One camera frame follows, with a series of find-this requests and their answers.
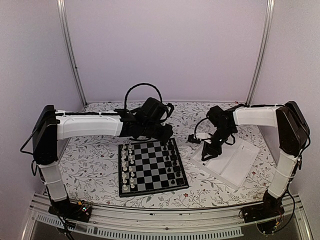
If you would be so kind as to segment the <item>black and grey chessboard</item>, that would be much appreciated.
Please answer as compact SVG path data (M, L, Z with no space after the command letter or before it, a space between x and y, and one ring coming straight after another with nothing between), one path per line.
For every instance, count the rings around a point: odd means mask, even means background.
M174 148L169 147L172 141ZM171 150L175 150L175 155L171 155ZM172 161L176 160L180 167L180 172L175 172ZM170 167L165 166L165 162L171 162ZM178 146L174 138L170 138L166 144L159 140L124 143L118 146L118 194L121 198L153 195L164 192L171 192L189 188L189 183L180 157ZM177 184L177 179L182 179L183 184ZM123 185L127 185L128 190L123 190Z

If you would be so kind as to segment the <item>white plastic piece tray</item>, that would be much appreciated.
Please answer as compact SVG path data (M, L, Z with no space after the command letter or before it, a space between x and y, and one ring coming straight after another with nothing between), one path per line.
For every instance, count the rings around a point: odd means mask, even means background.
M190 161L237 191L249 174L260 149L253 144L236 137L235 144L222 146L222 154L216 158L201 161L203 144L190 156Z

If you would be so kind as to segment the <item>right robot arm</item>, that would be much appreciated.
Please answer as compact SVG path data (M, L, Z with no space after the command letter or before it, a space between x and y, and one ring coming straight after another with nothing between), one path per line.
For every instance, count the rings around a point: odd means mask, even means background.
M310 128L298 104L291 100L284 104L238 104L226 110L213 106L205 115L216 128L214 133L194 136L204 142L204 148L213 158L222 154L223 144L238 132L238 126L274 127L278 131L280 155L275 175L263 195L258 213L269 218L288 193L289 184L301 168L302 154L311 143Z

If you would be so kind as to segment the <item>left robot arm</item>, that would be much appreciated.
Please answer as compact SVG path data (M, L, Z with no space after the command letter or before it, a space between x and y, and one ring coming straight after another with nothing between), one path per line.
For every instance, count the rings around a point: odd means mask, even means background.
M108 111L65 111L46 105L36 121L28 142L32 142L33 160L40 169L55 209L63 216L74 213L74 205L64 185L58 166L58 142L73 138L109 136L138 139L146 137L166 143L173 127L166 123L175 107L149 97L133 110L116 108Z

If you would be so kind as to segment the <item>right aluminium frame post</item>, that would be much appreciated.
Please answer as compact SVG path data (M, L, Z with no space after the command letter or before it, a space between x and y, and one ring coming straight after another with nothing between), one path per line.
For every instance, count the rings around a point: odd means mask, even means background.
M255 68L253 71L253 76L251 80L251 84L249 87L249 92L246 98L245 103L247 105L251 105L255 96L255 92L258 86L258 81L260 78L265 53L268 45L268 40L270 36L270 31L272 27L272 21L273 21L273 13L274 13L274 7L275 7L275 0L267 0L266 1L266 11L265 11L265 18L264 18L264 24L262 29L262 38L260 41L260 47L258 51L257 61L255 64Z

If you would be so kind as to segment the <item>aluminium frame post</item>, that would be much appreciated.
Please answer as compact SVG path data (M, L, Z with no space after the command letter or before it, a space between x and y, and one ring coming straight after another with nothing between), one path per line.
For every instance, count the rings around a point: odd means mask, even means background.
M268 45L268 40L270 36L270 31L272 27L272 21L273 21L273 13L274 13L274 7L275 7L275 0L267 0L266 1L266 11L265 11L265 18L264 18L264 24L262 29L262 38L260 41L260 47L258 51L257 61L255 64L255 68L253 71L253 76L251 80L251 84L249 87L249 92L246 98L245 103L247 105L251 105L255 96L255 92L258 86L258 81L260 78L265 53Z
M87 102L85 91L81 82L80 74L78 71L78 65L76 62L76 57L73 49L73 44L72 44L72 39L71 39L71 34L70 34L70 29L68 24L67 11L66 11L66 1L57 0L56 3L57 3L57 10L59 15L62 35L64 38L66 52L67 52L68 60L70 63L71 72L75 82L76 90L82 105L85 107L88 105L88 102Z

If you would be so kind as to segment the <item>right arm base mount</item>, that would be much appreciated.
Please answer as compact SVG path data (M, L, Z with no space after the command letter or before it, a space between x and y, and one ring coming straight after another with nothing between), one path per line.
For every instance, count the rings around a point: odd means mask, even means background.
M274 234L284 218L281 201L265 200L263 203L241 208L239 217L245 223L257 222L257 229L264 235Z

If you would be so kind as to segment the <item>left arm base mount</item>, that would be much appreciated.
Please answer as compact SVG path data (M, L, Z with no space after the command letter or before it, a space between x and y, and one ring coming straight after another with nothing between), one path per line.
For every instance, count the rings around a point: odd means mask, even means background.
M69 198L61 201L50 201L48 212L61 218L88 223L92 214L92 204L80 200L71 202Z

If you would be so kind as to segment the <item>left aluminium frame post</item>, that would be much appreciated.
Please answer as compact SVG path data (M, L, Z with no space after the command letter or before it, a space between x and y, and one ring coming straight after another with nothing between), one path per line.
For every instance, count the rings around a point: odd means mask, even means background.
M76 90L82 105L85 107L88 105L88 102L87 102L85 91L81 82L80 74L78 71L78 65L76 62L76 57L73 49L73 44L72 44L72 39L71 39L71 34L70 34L70 29L68 24L67 11L66 11L66 1L57 0L56 3L57 3L57 10L59 15L62 35L64 38L66 52L67 52L68 60L70 63L71 72L75 82Z

